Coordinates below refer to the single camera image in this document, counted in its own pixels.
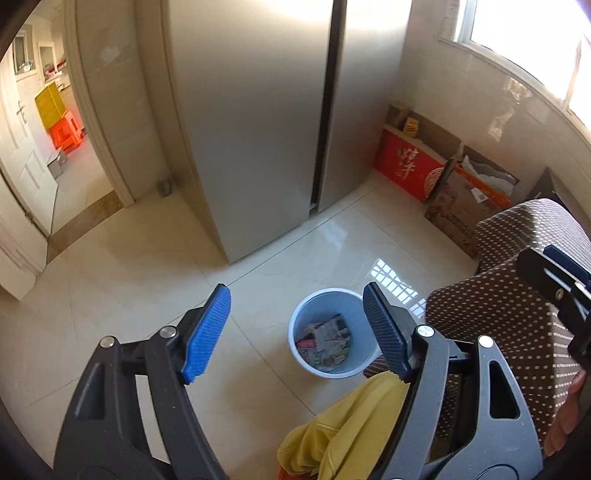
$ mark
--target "door frame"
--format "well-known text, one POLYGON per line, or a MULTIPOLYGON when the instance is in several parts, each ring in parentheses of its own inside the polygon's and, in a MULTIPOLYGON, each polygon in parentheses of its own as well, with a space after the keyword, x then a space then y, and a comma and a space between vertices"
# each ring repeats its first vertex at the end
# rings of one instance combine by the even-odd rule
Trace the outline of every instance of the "door frame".
POLYGON ((100 122, 96 116, 96 111, 86 76, 82 67, 82 57, 80 54, 80 44, 78 39, 78 20, 76 17, 76 0, 64 0, 63 2, 63 20, 64 20, 64 53, 66 55, 68 71, 70 74, 71 87, 74 91, 74 97, 82 122, 86 128, 86 133, 90 137, 92 146, 95 149, 96 156, 105 171, 115 193, 126 207, 133 205, 135 200, 129 187, 125 183, 123 175, 115 163, 109 144, 105 138, 100 122))

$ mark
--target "trash can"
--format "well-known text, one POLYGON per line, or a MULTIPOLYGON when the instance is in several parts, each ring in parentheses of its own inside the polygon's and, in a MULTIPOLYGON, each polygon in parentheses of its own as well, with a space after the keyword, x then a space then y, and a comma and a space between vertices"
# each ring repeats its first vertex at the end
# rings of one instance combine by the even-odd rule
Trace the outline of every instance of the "trash can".
POLYGON ((308 372, 323 378, 346 378, 362 372, 380 354, 378 342, 363 312, 360 294, 344 288, 325 288, 308 295, 295 308, 288 328, 288 343, 296 361, 308 372), (305 325, 340 315, 351 334, 347 358, 332 372, 321 372, 306 363, 296 347, 305 325))

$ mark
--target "chair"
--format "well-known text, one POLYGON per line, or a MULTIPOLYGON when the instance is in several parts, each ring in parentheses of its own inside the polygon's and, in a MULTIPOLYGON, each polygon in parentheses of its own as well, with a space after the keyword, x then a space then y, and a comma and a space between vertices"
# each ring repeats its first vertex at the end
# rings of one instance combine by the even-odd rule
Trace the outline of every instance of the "chair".
MULTIPOLYGON (((566 349, 572 335, 557 310, 515 273, 519 252, 527 247, 542 251, 548 245, 591 270, 589 238, 552 200, 530 200, 483 220, 476 227, 478 272, 432 292, 425 313, 426 323, 448 338, 495 339, 522 389, 540 440, 579 370, 566 349)), ((438 436, 445 438, 449 424, 443 417, 438 436)))

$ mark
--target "refrigerator door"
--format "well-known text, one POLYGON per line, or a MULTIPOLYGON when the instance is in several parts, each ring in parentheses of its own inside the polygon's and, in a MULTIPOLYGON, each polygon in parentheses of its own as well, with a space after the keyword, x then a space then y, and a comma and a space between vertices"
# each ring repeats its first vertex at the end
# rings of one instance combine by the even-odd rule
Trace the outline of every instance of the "refrigerator door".
POLYGON ((411 0, 348 0, 318 210, 369 172, 400 64, 411 0))
POLYGON ((306 220, 332 0, 170 0, 177 100, 230 262, 306 220))

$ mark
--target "orange stool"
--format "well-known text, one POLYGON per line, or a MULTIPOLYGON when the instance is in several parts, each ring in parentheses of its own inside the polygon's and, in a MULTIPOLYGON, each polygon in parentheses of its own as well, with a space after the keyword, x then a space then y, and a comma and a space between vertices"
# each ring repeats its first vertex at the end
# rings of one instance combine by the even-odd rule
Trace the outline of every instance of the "orange stool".
POLYGON ((61 120, 49 129, 55 148, 67 152, 82 145, 82 129, 70 111, 64 113, 61 120))

